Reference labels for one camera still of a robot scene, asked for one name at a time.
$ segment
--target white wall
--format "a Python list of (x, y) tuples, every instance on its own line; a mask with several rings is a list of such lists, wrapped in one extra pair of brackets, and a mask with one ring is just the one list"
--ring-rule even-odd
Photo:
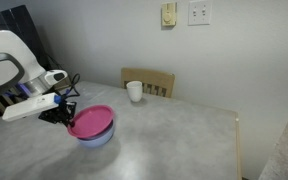
[(288, 1), (214, 0), (211, 25), (160, 26), (164, 0), (26, 4), (48, 50), (84, 80), (119, 86), (123, 66), (176, 75), (173, 97), (240, 115), (243, 176), (257, 179), (288, 120)]

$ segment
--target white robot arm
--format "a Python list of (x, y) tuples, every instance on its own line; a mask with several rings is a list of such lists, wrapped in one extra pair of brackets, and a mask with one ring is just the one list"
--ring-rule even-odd
[(67, 73), (62, 70), (45, 71), (19, 37), (11, 31), (0, 31), (0, 95), (20, 83), (31, 97), (9, 106), (4, 120), (15, 120), (58, 106), (53, 102), (55, 93), (42, 94), (65, 77)]

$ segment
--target wooden chair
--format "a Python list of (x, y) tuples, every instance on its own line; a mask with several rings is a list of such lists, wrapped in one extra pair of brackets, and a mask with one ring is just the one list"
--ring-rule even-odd
[[(15, 95), (19, 95), (19, 92), (16, 88), (11, 88), (10, 91)], [(13, 105), (13, 104), (16, 104), (16, 103), (23, 101), (22, 99), (17, 98), (17, 97), (15, 97), (14, 100), (12, 100), (11, 98), (9, 98), (6, 95), (1, 95), (0, 99), (4, 99), (4, 103), (2, 103), (2, 101), (0, 101), (0, 112), (2, 114), (4, 113), (7, 106), (10, 106), (10, 105)]]
[(122, 68), (121, 87), (126, 89), (126, 84), (130, 81), (141, 81), (143, 92), (157, 96), (170, 98), (174, 85), (175, 75), (160, 71)]

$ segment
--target table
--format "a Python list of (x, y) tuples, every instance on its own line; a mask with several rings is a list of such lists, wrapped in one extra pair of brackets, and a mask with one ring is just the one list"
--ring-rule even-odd
[(89, 82), (77, 90), (77, 112), (113, 108), (112, 139), (88, 149), (38, 115), (0, 119), (0, 179), (241, 179), (235, 112), (149, 94), (131, 103), (126, 90)]

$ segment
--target light switch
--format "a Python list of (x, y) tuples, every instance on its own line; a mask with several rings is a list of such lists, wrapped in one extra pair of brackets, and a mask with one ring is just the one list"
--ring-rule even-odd
[(162, 26), (176, 25), (176, 3), (162, 4)]
[(211, 22), (212, 1), (190, 1), (188, 25), (208, 25)]

